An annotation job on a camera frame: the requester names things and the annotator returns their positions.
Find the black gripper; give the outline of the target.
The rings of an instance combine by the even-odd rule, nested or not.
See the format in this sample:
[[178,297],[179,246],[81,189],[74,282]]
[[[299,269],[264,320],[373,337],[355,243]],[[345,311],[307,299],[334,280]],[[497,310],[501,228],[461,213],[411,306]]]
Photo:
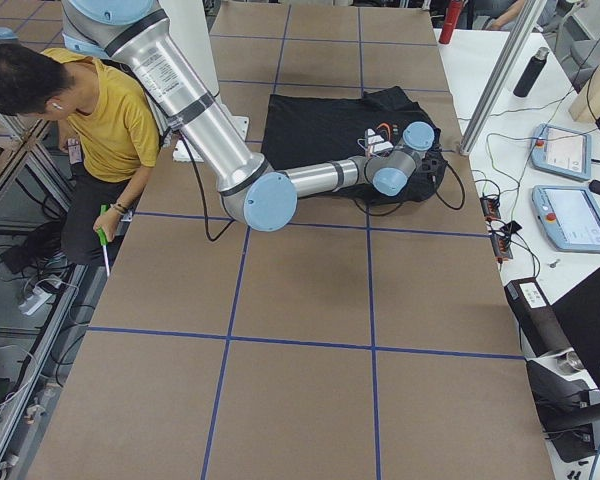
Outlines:
[[420,173],[431,181],[442,181],[445,174],[445,159],[439,146],[429,149],[422,159]]

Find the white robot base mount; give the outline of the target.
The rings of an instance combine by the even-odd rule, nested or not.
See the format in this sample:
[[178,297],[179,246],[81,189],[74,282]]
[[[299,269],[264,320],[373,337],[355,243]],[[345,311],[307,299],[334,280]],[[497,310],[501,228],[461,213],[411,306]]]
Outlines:
[[204,4],[204,1],[161,1],[161,6],[170,19],[169,33],[172,40],[230,119],[241,139],[245,140],[249,118],[234,116],[221,96],[217,62],[209,33],[212,21],[207,18]]

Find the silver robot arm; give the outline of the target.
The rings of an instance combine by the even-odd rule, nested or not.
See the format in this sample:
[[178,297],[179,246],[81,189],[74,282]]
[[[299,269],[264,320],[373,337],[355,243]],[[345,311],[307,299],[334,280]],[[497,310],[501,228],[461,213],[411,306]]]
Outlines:
[[423,164],[434,130],[413,122],[386,156],[362,156],[283,171],[249,150],[232,117],[208,90],[169,32],[170,19],[157,1],[66,1],[66,46],[127,65],[217,178],[227,214],[252,229],[270,232],[287,225],[300,198],[370,184],[396,196]]

